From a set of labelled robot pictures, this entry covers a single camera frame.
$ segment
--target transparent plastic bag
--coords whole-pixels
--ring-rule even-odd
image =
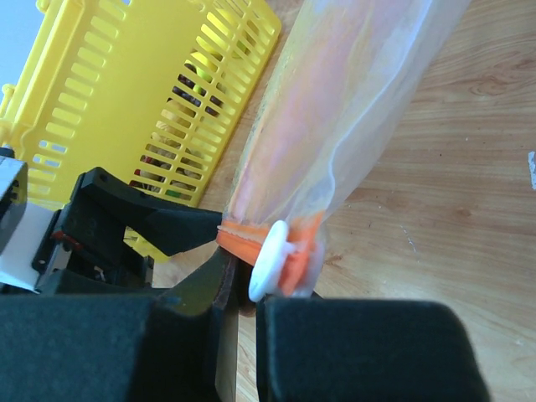
[[[284,220],[297,246],[278,288],[290,295],[310,282],[320,224],[378,161],[470,1],[306,0],[250,133],[220,245],[254,265]]]

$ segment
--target basket slot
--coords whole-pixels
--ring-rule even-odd
[[[28,176],[32,178],[32,182],[44,186],[50,185],[56,179],[56,173],[34,167],[28,170]]]
[[[210,145],[208,142],[195,137],[192,137],[188,147],[206,154],[207,162],[212,162],[213,159],[208,153],[216,153],[218,151],[218,148],[214,145]]]
[[[123,9],[125,5],[123,2],[111,2],[110,0],[99,1],[100,8],[118,21],[123,21],[126,17],[126,11]]]
[[[81,100],[80,98],[66,94],[65,92],[59,94],[58,101],[76,111],[84,111],[87,107],[87,102],[85,100]]]
[[[59,159],[55,159],[54,157],[46,156],[41,153],[36,153],[33,155],[32,162],[46,166],[47,168],[59,168],[61,165],[61,161]]]
[[[221,37],[223,35],[228,41],[229,39],[233,38],[233,32],[236,30],[236,27],[238,26],[237,21],[229,21],[227,18],[225,18],[221,13],[218,13],[218,15],[215,15],[213,13],[207,13],[207,19],[211,22],[210,27],[212,29],[216,29],[218,36]],[[227,28],[227,33],[223,32],[218,25],[224,25],[225,28]]]
[[[237,65],[238,63],[233,61],[233,62],[230,62],[229,65]],[[241,68],[237,68],[236,70],[234,69],[229,69],[228,71],[225,71],[225,73],[223,75],[231,75],[232,77],[235,77],[237,80],[240,81],[241,84],[243,85],[249,85],[250,82],[251,82],[251,75],[250,73],[248,73],[247,70],[244,70],[244,69],[241,69]]]
[[[248,33],[250,37],[256,42],[255,44],[261,42],[264,45],[268,45],[270,43],[270,38],[272,37],[272,35],[267,33],[266,31],[261,32],[259,26],[251,20],[248,20],[248,22],[245,24],[244,31]],[[264,54],[265,47],[260,46],[260,48],[262,49],[262,54]]]
[[[162,150],[164,150],[166,152],[170,152],[172,154],[177,154],[178,153],[178,150],[182,146],[183,138],[174,136],[172,133],[170,133],[168,131],[165,131],[165,130],[162,130],[161,128],[157,128],[154,132],[156,134],[158,134],[160,137],[163,137],[164,140],[176,142],[178,144],[178,146],[174,147],[172,145],[169,145],[169,144],[167,144],[165,142],[160,142],[159,140],[153,139],[153,138],[151,138],[148,141],[148,145],[154,145],[155,147],[160,147]]]
[[[220,125],[220,126],[228,126],[230,123],[231,123],[231,119],[229,119],[227,116],[224,116],[224,115],[217,115],[217,116],[214,116],[214,114],[212,113],[208,113],[207,111],[201,111],[200,112],[200,115],[201,115],[201,118],[204,119],[204,120],[213,120],[213,121],[217,121],[216,124]]]
[[[200,168],[199,166],[203,166],[200,164],[196,164],[195,162],[192,162],[191,159],[187,157],[183,157],[181,159],[182,163],[179,163],[177,165],[177,174],[184,174],[186,177],[191,178],[196,183],[198,180],[201,180],[203,177],[205,171],[207,170]]]
[[[180,193],[187,193],[193,195],[197,191],[197,187],[193,186],[192,184],[187,184],[182,181],[183,177],[187,177],[179,173],[179,176],[181,176],[180,180],[173,180],[173,184],[170,183],[169,189],[171,191],[176,191],[176,189],[180,189]]]
[[[253,62],[258,65],[260,63],[260,59],[262,57],[261,53],[259,53],[259,50],[253,44],[251,44],[250,41],[248,41],[247,39],[240,40],[240,44],[242,46],[237,46],[237,48],[238,48],[237,53],[239,55],[243,54],[244,57],[247,58],[247,59],[252,59]]]
[[[189,166],[200,169],[202,171],[206,170],[206,165],[209,164],[209,161],[204,159],[204,152],[196,151],[189,144],[187,145],[186,152],[181,153],[181,159],[179,162],[186,163]]]
[[[85,33],[84,41],[89,45],[88,48],[93,48],[96,52],[109,54],[111,51],[111,43],[91,31]]]
[[[46,150],[48,152],[52,152],[52,154],[61,154],[63,155],[64,153],[67,152],[67,146],[64,146],[64,145],[60,145],[60,144],[57,144],[57,143],[54,143],[54,142],[50,142],[50,141],[45,141],[45,140],[41,140],[39,142],[39,147],[43,150]]]
[[[84,80],[68,78],[65,80],[65,86],[83,96],[91,96],[93,94],[93,86],[86,84]]]
[[[142,170],[143,172],[154,174],[160,178],[165,178],[166,174],[169,172],[169,169],[159,167],[157,165],[152,165],[151,163],[145,163],[145,162],[140,162],[137,165],[137,168]]]
[[[147,171],[145,171],[144,169],[145,169],[145,167],[141,167],[139,173],[140,174],[146,174]],[[132,179],[133,182],[138,182],[140,184],[146,184],[147,186],[159,187],[159,189],[157,191],[160,191],[160,187],[164,184],[164,182],[163,182],[163,180],[160,181],[158,178],[164,179],[164,176],[154,174],[151,177],[140,176],[138,174],[134,174],[134,175],[132,175],[131,179]]]
[[[72,126],[77,126],[82,120],[82,117],[80,115],[77,115],[60,107],[54,108],[54,110],[52,111],[52,116],[56,119],[67,122]]]
[[[175,157],[170,158],[166,155],[162,155],[161,153],[157,153],[153,150],[154,148],[146,147],[146,150],[144,152],[143,158],[150,157],[153,161],[157,161],[161,164],[165,164],[166,166],[161,166],[162,169],[171,170],[173,167],[173,164],[175,163],[175,159],[177,158],[177,155],[175,154]]]
[[[77,109],[73,107],[72,105],[67,105],[63,102],[60,102],[60,103],[62,103],[62,105],[58,105],[58,107],[52,110],[52,113],[53,113],[52,116],[58,117],[60,120],[67,121],[73,126],[78,125],[78,123],[82,120],[82,115],[81,115],[82,112],[80,111],[80,109]]]
[[[182,98],[182,96],[179,96],[179,95],[177,95],[177,94],[175,94],[173,92],[169,94],[169,99],[171,99],[173,102],[178,103],[178,105],[176,105],[176,106],[173,105],[173,104],[169,105],[170,102],[167,102],[164,105],[164,107],[162,108],[162,113],[164,111],[166,111],[166,112],[171,113],[174,116],[183,118],[183,119],[188,120],[190,122],[192,122],[194,120],[194,118],[195,118],[195,116],[197,115],[197,112],[198,112],[198,109],[196,109],[197,108],[196,105],[193,105],[192,103],[190,103],[186,99]]]
[[[115,39],[119,34],[119,29],[117,29],[113,25],[113,22],[111,23],[108,18],[93,17],[90,21],[90,24],[93,28],[101,31],[109,39]]]
[[[234,0],[220,0],[220,8],[223,8],[224,10],[235,14],[237,17],[242,18],[244,17],[245,8],[241,7],[237,2]]]
[[[265,35],[263,35],[265,37],[265,42],[260,40],[259,29],[254,23],[251,22],[250,19],[243,26],[243,30],[243,34],[246,38],[247,44],[253,47],[253,49],[255,49],[255,51],[257,51],[259,55],[264,54],[266,52],[266,47],[263,46],[263,44],[267,45],[270,40]]]
[[[209,46],[208,43],[206,43],[206,41],[201,38],[200,36],[198,36],[196,39],[195,39],[195,42],[198,46],[196,46],[195,50],[193,51],[193,53],[200,53],[202,54],[204,57],[207,58],[208,62],[209,63],[212,63],[216,66],[216,72],[213,73],[213,75],[217,75],[216,73],[217,72],[220,72],[221,71],[221,68],[222,68],[222,64],[221,64],[221,60],[216,58],[213,54],[211,54],[208,50],[205,50],[205,48],[207,46]]]
[[[227,66],[229,67],[228,70],[234,70],[236,75],[240,73],[240,75],[245,75],[248,77],[254,76],[255,69],[251,67],[250,64],[243,63],[242,60],[244,59],[229,59],[227,64]]]
[[[152,144],[146,145],[145,150],[146,150],[147,156],[154,157],[157,159],[162,159],[162,161],[165,163],[173,164],[173,162],[175,162],[175,159],[177,158],[179,148],[174,149],[170,147],[173,150],[173,152],[171,152],[160,147],[160,145],[165,145],[162,142],[157,142],[157,143],[158,143],[158,146],[152,145]]]
[[[208,52],[210,52],[211,54],[214,52],[214,57],[216,59],[222,59],[222,57],[224,56],[224,54],[227,54],[227,51],[229,49],[229,46],[226,46],[227,49],[223,49],[220,44],[217,44],[216,42],[214,42],[214,40],[212,39],[213,37],[220,37],[220,35],[218,35],[217,33],[215,33],[215,31],[213,31],[206,23],[204,23],[202,26],[201,26],[201,33],[199,34],[199,37],[201,37],[205,44],[199,44],[202,48],[206,49]],[[228,39],[226,37],[223,37],[221,38],[222,41],[228,45]]]
[[[215,115],[216,106],[221,108],[221,104],[223,104],[224,102],[218,96],[211,95],[210,93],[207,93],[207,89],[206,89],[206,88],[208,88],[207,81],[203,80],[202,77],[196,75],[193,71],[190,71],[190,70],[184,71],[181,75],[185,76],[186,78],[188,78],[190,81],[195,83],[200,88],[200,90],[202,91],[201,94],[198,94],[197,92],[194,92],[197,95],[196,99],[200,102],[201,106],[204,106],[204,110],[206,112],[208,112],[209,114],[212,114],[212,116],[216,116]],[[210,110],[207,110],[207,108],[211,108],[213,110],[213,112],[211,113]],[[226,111],[224,109],[221,109],[221,110],[227,116],[229,116],[229,117],[232,116],[232,115],[229,114],[228,111]]]
[[[30,198],[41,198],[50,194],[50,186],[45,180],[30,176],[33,180],[28,184],[28,196]]]
[[[232,88],[230,89],[225,82],[225,77],[222,77],[221,81],[216,85],[218,91],[213,92],[214,96],[222,101],[219,97],[219,94],[225,94],[227,98],[234,100],[235,103],[238,103],[242,100],[242,97],[237,94]]]
[[[90,50],[89,47],[90,46],[86,46],[78,49],[78,57],[101,69],[104,67],[106,59],[96,53],[94,49]]]
[[[204,3],[201,0],[186,0],[188,3],[192,4],[199,12],[204,10]]]
[[[205,104],[206,104],[206,107],[205,107],[204,113],[209,114],[212,117],[215,117],[216,119],[221,119],[221,120],[226,121],[225,124],[229,124],[231,122],[231,119],[233,118],[233,113],[231,113],[229,110],[224,109],[224,102],[222,102],[215,96],[210,96],[210,97],[207,97]]]
[[[243,95],[247,91],[247,88],[244,86],[244,83],[241,82],[234,74],[225,73],[223,81],[225,84],[231,85],[233,89],[238,91],[241,95]]]
[[[223,132],[218,132],[212,126],[209,126],[202,121],[195,132],[203,137],[203,141],[207,142],[209,145],[214,145],[217,147],[222,141],[221,137],[222,134],[225,133],[225,130],[223,130]]]
[[[199,125],[202,128],[205,128],[208,133],[207,139],[211,142],[220,143],[222,137],[225,135],[225,127],[220,125],[215,119],[203,118],[201,119],[201,124]]]
[[[47,126],[44,129],[50,134],[54,134],[58,137],[61,137],[62,140],[64,140],[65,138],[72,138],[75,134],[75,130],[65,126],[63,122],[59,124],[58,122],[50,121],[49,123],[47,123]]]
[[[181,132],[184,132],[184,129],[188,129],[192,126],[193,120],[190,120],[191,117],[185,115],[179,110],[169,111],[165,109],[162,111],[160,117],[160,123],[163,123],[171,128],[171,130],[177,130],[179,133],[175,134],[176,137],[182,138],[180,136]]]

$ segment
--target wood grain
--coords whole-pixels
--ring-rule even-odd
[[[202,206],[219,209],[302,0]],[[378,165],[329,219],[322,296],[431,299],[465,323],[495,400],[536,400],[536,2],[473,0]],[[155,275],[171,286],[207,245]],[[240,319],[238,400],[257,400],[255,324]]]

